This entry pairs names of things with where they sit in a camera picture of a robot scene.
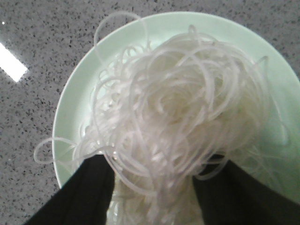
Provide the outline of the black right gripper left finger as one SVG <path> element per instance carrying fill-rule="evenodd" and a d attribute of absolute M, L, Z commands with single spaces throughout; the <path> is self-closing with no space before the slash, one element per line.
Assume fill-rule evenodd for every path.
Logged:
<path fill-rule="evenodd" d="M 104 225 L 115 174 L 103 155 L 84 160 L 28 225 Z"/>

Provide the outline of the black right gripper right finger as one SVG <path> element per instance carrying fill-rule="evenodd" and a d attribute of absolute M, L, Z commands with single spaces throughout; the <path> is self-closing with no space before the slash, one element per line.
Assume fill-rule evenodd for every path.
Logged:
<path fill-rule="evenodd" d="M 234 162 L 207 180 L 192 178 L 206 225 L 298 225 L 300 205 Z"/>

